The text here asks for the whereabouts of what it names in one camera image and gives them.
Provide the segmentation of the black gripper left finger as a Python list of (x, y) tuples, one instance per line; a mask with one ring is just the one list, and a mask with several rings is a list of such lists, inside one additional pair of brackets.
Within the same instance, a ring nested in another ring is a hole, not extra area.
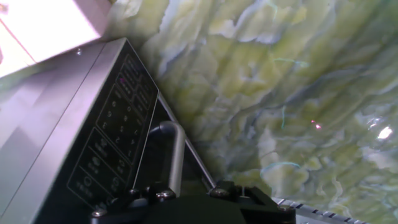
[(131, 189), (113, 200), (107, 209), (99, 208), (91, 213), (91, 224), (142, 223), (153, 205), (176, 199), (176, 193), (168, 187)]

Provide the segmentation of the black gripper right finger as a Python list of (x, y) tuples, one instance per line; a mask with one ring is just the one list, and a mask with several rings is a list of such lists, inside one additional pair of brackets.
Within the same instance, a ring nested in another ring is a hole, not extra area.
[(278, 205), (258, 187), (222, 180), (208, 195), (234, 205), (246, 223), (295, 224), (295, 209)]

